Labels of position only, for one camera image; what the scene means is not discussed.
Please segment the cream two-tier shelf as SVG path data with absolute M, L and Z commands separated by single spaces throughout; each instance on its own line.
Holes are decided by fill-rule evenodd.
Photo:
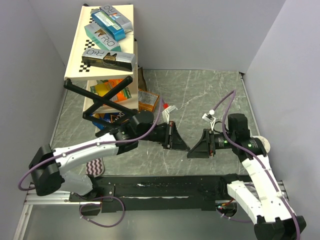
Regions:
M 92 92 L 102 87 L 107 93 L 119 88 L 93 113 L 132 112 L 138 109 L 138 64 L 137 43 L 133 28 L 122 28 L 112 18 L 118 14 L 133 22 L 133 5 L 83 6 L 81 8 L 66 72 L 65 86 L 72 81 L 86 81 L 86 90 L 81 90 L 87 111 L 104 96 Z

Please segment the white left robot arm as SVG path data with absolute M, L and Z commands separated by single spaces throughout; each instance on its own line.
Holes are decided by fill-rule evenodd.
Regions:
M 95 200 L 99 188 L 93 176 L 71 170 L 95 159 L 127 153 L 138 147 L 139 140 L 160 143 L 164 149 L 190 150 L 174 121 L 157 124 L 153 113 L 143 110 L 93 140 L 56 149 L 48 144 L 41 146 L 29 164 L 36 194 L 42 197 L 61 190 L 77 193 L 87 201 Z

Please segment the white tape roll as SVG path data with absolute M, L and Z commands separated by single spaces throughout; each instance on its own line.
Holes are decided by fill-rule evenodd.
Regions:
M 257 135 L 257 136 L 255 136 L 255 138 L 258 138 L 261 141 L 266 153 L 268 154 L 271 150 L 270 142 L 265 137 L 263 137 L 261 135 Z

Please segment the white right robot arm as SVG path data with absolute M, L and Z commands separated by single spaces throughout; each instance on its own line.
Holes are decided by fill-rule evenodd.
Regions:
M 269 142 L 261 136 L 251 136 L 248 120 L 242 113 L 228 115 L 228 131 L 214 132 L 214 110 L 202 119 L 210 123 L 201 140 L 188 152 L 189 159 L 209 158 L 216 150 L 231 149 L 246 169 L 255 193 L 233 173 L 221 177 L 218 193 L 223 199 L 234 199 L 253 223 L 258 240 L 299 240 L 307 224 L 297 216 L 285 198 L 270 166 Z

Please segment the silver R&O box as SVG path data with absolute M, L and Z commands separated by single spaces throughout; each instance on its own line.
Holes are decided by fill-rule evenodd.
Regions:
M 134 30 L 132 22 L 112 5 L 103 5 L 100 6 L 99 9 L 111 17 L 120 27 L 122 27 L 125 33 Z

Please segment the orange Kettle chips bag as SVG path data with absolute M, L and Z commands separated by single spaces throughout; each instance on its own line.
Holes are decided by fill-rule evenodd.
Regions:
M 142 89 L 138 89 L 138 111 L 153 112 L 159 100 L 159 95 Z

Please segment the orange sponge package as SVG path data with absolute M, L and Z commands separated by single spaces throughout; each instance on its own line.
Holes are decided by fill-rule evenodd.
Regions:
M 98 80 L 97 84 L 92 85 L 90 87 L 90 91 L 100 97 L 103 97 L 110 90 L 112 90 L 115 86 L 121 83 L 123 79 L 106 79 L 106 80 Z M 132 95 L 128 87 L 125 87 L 120 92 L 118 92 L 115 96 L 113 96 L 110 100 L 112 102 L 118 103 L 128 99 L 131 99 Z

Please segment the blue foil box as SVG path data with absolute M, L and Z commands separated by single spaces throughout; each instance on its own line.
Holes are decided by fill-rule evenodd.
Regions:
M 105 31 L 107 31 L 113 39 L 121 41 L 126 38 L 124 29 L 119 26 L 109 15 L 104 11 L 98 10 L 91 14 L 92 19 Z

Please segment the dark grey R&O box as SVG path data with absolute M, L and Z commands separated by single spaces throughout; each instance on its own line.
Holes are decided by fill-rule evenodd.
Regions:
M 93 67 L 132 72 L 137 62 L 134 53 L 109 51 L 96 48 L 86 49 L 82 56 L 86 65 Z

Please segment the teal R&O box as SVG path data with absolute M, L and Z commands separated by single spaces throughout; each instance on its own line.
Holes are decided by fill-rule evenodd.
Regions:
M 84 27 L 86 35 L 96 43 L 96 45 L 107 51 L 121 52 L 120 44 L 97 23 L 92 22 Z

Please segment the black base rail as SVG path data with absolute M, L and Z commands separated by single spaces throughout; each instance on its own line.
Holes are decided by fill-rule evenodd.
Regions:
M 230 200 L 228 182 L 251 182 L 248 175 L 111 175 L 97 177 L 102 213 L 151 210 L 215 211 L 218 202 Z

